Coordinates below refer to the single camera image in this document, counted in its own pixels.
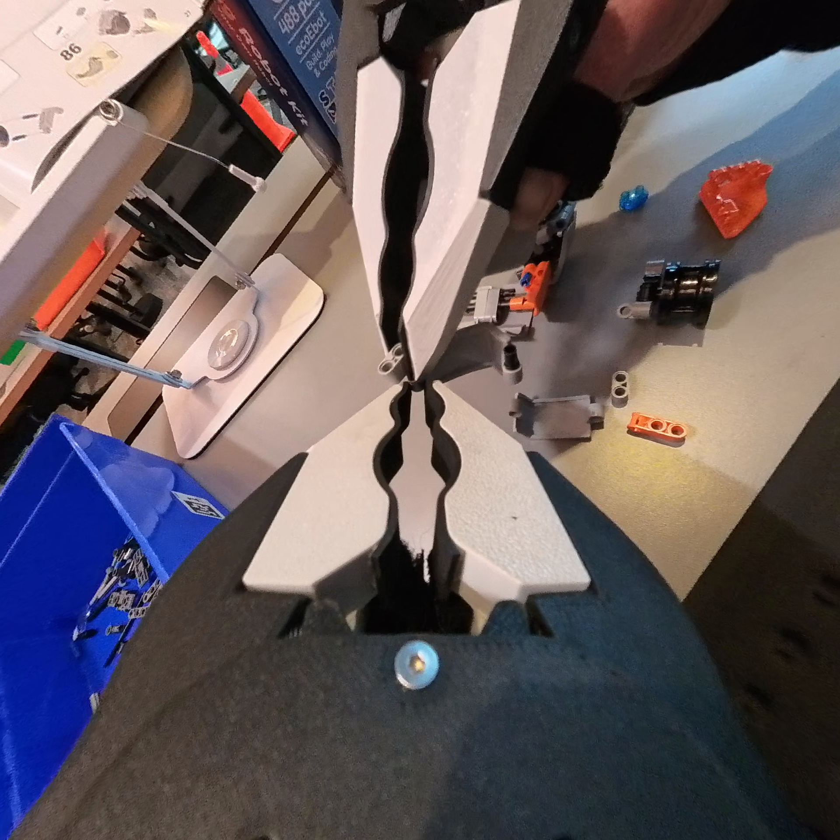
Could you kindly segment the person's right hand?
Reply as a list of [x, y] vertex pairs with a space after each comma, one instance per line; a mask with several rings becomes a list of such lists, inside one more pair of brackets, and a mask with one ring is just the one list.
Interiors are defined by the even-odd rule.
[[623, 106], [666, 78], [720, 17], [726, 1], [611, 1], [572, 82], [542, 120], [545, 166], [523, 173], [510, 225], [533, 228], [568, 192], [592, 195], [615, 152]]

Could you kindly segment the blue parts bin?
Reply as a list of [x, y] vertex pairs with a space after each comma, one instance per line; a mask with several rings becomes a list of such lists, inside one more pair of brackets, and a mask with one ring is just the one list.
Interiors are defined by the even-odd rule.
[[136, 539], [167, 582], [228, 510], [174, 462], [53, 416], [2, 489], [1, 834], [56, 777], [115, 661], [71, 636], [112, 553]]

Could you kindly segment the black dimpled foam pad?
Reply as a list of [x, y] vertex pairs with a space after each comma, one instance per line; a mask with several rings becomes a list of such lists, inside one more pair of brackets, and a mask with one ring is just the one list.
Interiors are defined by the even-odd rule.
[[685, 605], [791, 809], [839, 838], [839, 384]]

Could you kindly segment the white book stand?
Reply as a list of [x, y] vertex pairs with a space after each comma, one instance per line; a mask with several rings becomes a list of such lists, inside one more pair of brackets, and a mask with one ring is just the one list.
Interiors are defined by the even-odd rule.
[[[112, 99], [103, 101], [81, 127], [36, 189], [2, 223], [2, 346], [21, 339], [42, 350], [70, 353], [65, 342], [27, 326], [37, 307], [38, 287], [68, 256], [78, 223], [116, 180], [134, 153], [133, 135], [152, 137], [140, 113]], [[163, 401], [178, 455], [200, 455], [253, 392], [318, 319], [320, 286], [283, 255], [245, 269], [212, 245], [154, 191], [136, 185], [233, 272], [236, 293], [187, 348], [171, 371], [160, 373], [81, 351], [77, 357], [104, 362], [116, 371], [163, 386]]]

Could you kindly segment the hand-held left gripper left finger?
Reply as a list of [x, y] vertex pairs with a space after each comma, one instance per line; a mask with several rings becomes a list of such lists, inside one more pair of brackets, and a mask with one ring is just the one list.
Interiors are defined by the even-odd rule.
[[392, 488], [412, 399], [394, 385], [309, 448], [245, 571], [247, 590], [368, 611], [374, 630], [420, 629], [421, 566]]

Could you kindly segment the orange storage box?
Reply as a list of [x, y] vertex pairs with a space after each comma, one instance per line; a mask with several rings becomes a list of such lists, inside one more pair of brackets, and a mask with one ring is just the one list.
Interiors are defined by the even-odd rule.
[[33, 322], [38, 330], [46, 330], [58, 318], [64, 307], [101, 264], [106, 255], [106, 237], [106, 229], [103, 227], [38, 308], [33, 316]]

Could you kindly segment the orange three-hole beam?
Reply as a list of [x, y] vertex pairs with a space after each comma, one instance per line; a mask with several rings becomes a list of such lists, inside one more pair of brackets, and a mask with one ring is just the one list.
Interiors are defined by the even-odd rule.
[[682, 423], [638, 412], [632, 413], [626, 430], [631, 435], [669, 446], [683, 445], [688, 435], [687, 426]]

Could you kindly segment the black toy wheel assembly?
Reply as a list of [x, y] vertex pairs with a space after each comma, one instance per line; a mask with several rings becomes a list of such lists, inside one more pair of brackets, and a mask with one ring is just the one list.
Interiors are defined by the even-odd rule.
[[619, 306], [616, 315], [624, 320], [651, 321], [660, 327], [689, 324], [705, 329], [720, 270], [719, 259], [698, 265], [650, 260], [645, 265], [635, 300]]

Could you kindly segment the assorted small block parts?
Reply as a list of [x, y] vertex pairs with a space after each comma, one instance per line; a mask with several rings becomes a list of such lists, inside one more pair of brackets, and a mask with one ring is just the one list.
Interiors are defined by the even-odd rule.
[[103, 648], [103, 662], [109, 667], [138, 629], [162, 584], [136, 539], [115, 549], [98, 588], [73, 629], [74, 654], [91, 658]]

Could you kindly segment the grey orange block assembly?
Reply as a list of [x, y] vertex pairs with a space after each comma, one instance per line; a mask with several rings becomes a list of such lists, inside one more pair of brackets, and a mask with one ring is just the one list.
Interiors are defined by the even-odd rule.
[[462, 324], [489, 323], [512, 335], [528, 332], [558, 284], [571, 250], [576, 202], [561, 201], [538, 227], [531, 254], [522, 266], [488, 275], [465, 310]]

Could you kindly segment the grey curved panel piece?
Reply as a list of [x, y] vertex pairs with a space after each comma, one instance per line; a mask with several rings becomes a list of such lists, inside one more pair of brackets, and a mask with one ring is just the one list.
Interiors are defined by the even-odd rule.
[[531, 440], [589, 440], [603, 426], [604, 407], [589, 395], [530, 398], [517, 393], [509, 416], [519, 435]]
[[431, 381], [451, 382], [463, 375], [492, 369], [510, 385], [522, 381], [522, 364], [511, 336], [490, 323], [459, 329], [431, 369]]

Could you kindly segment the dark red toy box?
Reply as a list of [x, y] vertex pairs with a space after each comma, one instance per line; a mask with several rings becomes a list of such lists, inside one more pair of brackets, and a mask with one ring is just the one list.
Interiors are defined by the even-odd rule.
[[269, 98], [296, 133], [306, 135], [312, 128], [308, 97], [257, 16], [246, 2], [212, 1], [209, 7], [234, 51], [255, 72]]

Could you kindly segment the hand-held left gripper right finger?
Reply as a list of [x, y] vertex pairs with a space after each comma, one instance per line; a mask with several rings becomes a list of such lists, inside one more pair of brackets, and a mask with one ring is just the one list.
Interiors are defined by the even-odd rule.
[[438, 629], [469, 634], [500, 604], [585, 592], [592, 578], [526, 450], [440, 381], [424, 400], [444, 484], [427, 560]]

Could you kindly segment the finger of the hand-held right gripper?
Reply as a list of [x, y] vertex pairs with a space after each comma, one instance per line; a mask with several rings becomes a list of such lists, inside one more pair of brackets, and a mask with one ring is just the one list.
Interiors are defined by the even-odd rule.
[[413, 237], [427, 181], [424, 84], [378, 57], [356, 78], [352, 208], [386, 357], [405, 348]]
[[478, 12], [430, 82], [431, 178], [402, 311], [416, 382], [446, 351], [495, 248], [491, 241], [508, 225], [508, 212], [483, 197], [481, 183], [519, 8], [510, 1]]

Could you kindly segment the instruction sheet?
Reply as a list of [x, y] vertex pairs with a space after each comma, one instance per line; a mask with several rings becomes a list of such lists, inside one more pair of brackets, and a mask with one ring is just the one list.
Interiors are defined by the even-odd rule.
[[2, 1], [1, 191], [20, 205], [55, 148], [203, 16], [199, 1]]

